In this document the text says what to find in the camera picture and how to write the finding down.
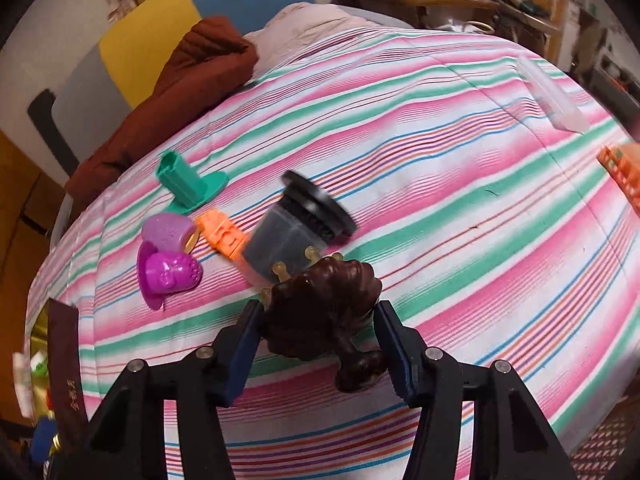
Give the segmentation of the magenta round toy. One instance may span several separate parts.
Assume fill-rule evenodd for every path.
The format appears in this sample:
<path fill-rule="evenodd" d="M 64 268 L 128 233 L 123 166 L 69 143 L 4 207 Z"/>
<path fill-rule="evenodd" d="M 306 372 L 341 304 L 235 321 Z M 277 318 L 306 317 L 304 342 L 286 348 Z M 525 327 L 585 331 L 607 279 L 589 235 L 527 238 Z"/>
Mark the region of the magenta round toy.
<path fill-rule="evenodd" d="M 137 255 L 137 276 L 141 295 L 154 311 L 178 292 L 187 292 L 201 283 L 201 263 L 185 252 L 163 252 L 151 242 L 143 242 Z"/>

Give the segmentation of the lilac oval patterned case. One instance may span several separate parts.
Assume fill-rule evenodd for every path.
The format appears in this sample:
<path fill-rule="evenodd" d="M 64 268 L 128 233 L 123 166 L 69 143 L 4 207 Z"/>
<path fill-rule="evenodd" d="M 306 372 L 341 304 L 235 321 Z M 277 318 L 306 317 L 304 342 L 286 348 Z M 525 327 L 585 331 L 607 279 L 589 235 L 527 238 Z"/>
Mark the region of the lilac oval patterned case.
<path fill-rule="evenodd" d="M 175 212 L 152 214 L 142 224 L 142 240 L 161 252 L 190 254 L 199 237 L 200 230 L 194 221 Z"/>

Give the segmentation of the dark brown carved ornament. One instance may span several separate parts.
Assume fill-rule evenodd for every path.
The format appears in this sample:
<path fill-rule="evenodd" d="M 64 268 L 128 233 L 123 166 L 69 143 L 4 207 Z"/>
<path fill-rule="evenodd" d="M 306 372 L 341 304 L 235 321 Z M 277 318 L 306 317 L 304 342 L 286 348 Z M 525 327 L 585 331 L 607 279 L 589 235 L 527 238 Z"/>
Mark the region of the dark brown carved ornament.
<path fill-rule="evenodd" d="M 352 337 L 369 327 L 382 282 L 369 263 L 323 257 L 270 289 L 262 338 L 270 352 L 303 362 L 334 354 L 342 393 L 373 386 L 387 370 L 381 351 L 362 351 Z"/>

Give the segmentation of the orange cube strip toy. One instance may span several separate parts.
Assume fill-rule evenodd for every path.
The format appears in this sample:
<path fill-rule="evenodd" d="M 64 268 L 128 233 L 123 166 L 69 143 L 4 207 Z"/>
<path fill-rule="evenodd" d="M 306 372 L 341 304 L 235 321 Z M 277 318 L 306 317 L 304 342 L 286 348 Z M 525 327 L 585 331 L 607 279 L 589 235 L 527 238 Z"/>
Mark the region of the orange cube strip toy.
<path fill-rule="evenodd" d="M 240 230 L 229 217 L 218 209 L 199 214 L 195 223 L 213 250 L 231 261 L 238 261 L 248 235 Z"/>

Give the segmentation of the green cylinder toy with base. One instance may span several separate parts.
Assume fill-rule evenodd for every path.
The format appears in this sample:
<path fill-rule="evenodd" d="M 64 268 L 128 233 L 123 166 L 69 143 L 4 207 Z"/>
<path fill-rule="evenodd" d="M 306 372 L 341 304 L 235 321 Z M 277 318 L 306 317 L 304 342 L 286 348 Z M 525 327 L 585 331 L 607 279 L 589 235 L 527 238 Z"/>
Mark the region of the green cylinder toy with base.
<path fill-rule="evenodd" d="M 200 176 L 174 151 L 163 154 L 155 174 L 160 184 L 174 196 L 167 210 L 176 214 L 190 214 L 210 203 L 229 183 L 223 171 Z"/>

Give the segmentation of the grey jar with black lid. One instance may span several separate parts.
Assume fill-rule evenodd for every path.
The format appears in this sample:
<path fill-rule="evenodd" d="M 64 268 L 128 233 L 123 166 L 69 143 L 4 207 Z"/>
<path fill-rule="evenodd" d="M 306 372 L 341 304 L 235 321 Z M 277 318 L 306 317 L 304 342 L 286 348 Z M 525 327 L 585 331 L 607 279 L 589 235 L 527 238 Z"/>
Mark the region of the grey jar with black lid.
<path fill-rule="evenodd" d="M 323 188 L 293 170 L 285 171 L 280 198 L 262 216 L 240 249 L 236 266 L 258 287 L 277 284 L 277 263 L 294 275 L 311 265 L 334 240 L 356 232 L 352 216 Z"/>

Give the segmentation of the green white round toy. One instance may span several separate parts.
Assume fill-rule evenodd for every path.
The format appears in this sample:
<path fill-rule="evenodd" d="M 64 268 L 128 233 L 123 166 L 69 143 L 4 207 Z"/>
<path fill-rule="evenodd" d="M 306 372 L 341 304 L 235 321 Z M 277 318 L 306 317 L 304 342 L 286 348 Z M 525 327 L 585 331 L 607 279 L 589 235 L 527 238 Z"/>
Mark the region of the green white round toy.
<path fill-rule="evenodd" d="M 44 350 L 38 350 L 29 362 L 32 376 L 43 378 L 47 377 L 48 372 L 48 354 Z"/>

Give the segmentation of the gold tray box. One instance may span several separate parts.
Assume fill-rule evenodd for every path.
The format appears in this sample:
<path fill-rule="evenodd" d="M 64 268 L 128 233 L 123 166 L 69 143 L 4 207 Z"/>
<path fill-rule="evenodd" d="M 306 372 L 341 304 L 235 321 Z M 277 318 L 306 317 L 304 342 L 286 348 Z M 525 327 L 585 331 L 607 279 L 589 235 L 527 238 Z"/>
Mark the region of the gold tray box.
<path fill-rule="evenodd" d="M 32 376 L 32 407 L 36 422 L 56 427 L 58 447 L 64 454 L 84 443 L 88 415 L 82 393 L 79 365 L 78 310 L 48 299 L 30 330 L 30 355 L 48 354 L 48 376 Z"/>

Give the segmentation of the striped pink green bedspread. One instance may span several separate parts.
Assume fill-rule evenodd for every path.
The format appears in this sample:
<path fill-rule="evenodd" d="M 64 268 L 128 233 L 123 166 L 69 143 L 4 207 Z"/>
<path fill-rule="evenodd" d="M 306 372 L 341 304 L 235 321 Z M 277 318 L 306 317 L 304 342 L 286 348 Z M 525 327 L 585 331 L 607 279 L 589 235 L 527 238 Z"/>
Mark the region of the striped pink green bedspread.
<path fill-rule="evenodd" d="M 530 58 L 588 119 L 555 129 L 518 70 Z M 132 358 L 175 361 L 231 324 L 254 290 L 200 239 L 198 288 L 144 303 L 134 275 L 143 220 L 171 195 L 155 175 L 181 153 L 224 171 L 213 200 L 243 231 L 295 170 L 358 230 L 339 250 L 371 263 L 402 322 L 459 361 L 511 362 L 573 452 L 639 367 L 639 217 L 597 161 L 626 131 L 543 58 L 500 38 L 356 29 L 294 54 L 137 162 L 44 260 L 25 350 L 49 298 L 79 310 L 89 416 Z M 337 360 L 264 343 L 243 396 L 221 411 L 238 479 L 400 479 L 420 412 L 388 375 L 358 394 Z"/>

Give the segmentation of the wooden wardrobe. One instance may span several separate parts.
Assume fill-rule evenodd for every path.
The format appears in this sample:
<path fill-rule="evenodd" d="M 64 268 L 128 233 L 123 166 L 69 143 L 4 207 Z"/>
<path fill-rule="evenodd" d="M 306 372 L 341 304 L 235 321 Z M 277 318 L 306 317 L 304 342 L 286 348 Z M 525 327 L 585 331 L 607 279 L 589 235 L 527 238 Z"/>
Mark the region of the wooden wardrobe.
<path fill-rule="evenodd" d="M 2 136 L 0 192 L 1 418 L 27 426 L 15 396 L 12 356 L 23 350 L 29 287 L 49 253 L 64 191 Z"/>

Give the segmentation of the orange grid toy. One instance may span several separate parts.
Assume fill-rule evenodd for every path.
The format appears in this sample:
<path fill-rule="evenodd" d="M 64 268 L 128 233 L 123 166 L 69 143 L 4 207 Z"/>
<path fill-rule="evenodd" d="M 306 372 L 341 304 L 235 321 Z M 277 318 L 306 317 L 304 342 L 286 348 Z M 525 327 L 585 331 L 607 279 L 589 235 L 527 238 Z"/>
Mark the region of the orange grid toy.
<path fill-rule="evenodd" d="M 640 146 L 637 142 L 604 146 L 597 160 L 627 197 L 635 212 L 640 211 Z"/>

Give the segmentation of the clear plastic bag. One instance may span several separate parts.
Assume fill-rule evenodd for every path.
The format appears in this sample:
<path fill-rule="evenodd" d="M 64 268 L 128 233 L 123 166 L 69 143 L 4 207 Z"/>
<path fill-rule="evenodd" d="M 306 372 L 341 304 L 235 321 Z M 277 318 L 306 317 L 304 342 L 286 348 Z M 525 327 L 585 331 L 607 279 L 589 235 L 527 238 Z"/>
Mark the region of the clear plastic bag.
<path fill-rule="evenodd" d="M 518 72 L 555 129 L 584 134 L 589 122 L 568 94 L 530 58 L 519 56 Z"/>

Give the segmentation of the dark red quilted blanket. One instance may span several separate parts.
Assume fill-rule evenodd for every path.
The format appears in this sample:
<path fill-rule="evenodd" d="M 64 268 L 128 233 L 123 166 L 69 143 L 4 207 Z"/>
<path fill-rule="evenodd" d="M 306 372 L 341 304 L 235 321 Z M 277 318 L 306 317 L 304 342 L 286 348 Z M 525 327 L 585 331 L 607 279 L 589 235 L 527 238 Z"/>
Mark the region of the dark red quilted blanket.
<path fill-rule="evenodd" d="M 152 94 L 80 164 L 65 189 L 88 207 L 138 160 L 240 90 L 257 49 L 221 15 L 203 18 L 180 40 Z"/>

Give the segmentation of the wooden desk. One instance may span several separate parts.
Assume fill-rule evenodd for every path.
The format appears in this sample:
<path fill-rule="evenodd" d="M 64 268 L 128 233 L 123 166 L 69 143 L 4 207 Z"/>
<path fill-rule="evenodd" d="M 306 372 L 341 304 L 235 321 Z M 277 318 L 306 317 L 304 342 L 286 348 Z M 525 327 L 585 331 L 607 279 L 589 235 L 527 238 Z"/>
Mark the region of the wooden desk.
<path fill-rule="evenodd" d="M 449 22 L 477 21 L 491 25 L 498 12 L 492 0 L 335 0 L 344 6 L 385 14 L 415 28 L 436 28 Z"/>

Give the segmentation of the pink pillow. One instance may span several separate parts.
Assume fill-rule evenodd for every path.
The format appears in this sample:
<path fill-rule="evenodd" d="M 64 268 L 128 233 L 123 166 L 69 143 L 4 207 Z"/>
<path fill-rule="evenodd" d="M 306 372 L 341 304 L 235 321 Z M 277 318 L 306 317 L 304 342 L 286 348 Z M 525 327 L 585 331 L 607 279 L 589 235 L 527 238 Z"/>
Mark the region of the pink pillow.
<path fill-rule="evenodd" d="M 262 29 L 244 36 L 257 50 L 253 78 L 264 76 L 324 38 L 358 27 L 378 27 L 378 24 L 349 14 L 334 4 L 292 3 Z"/>

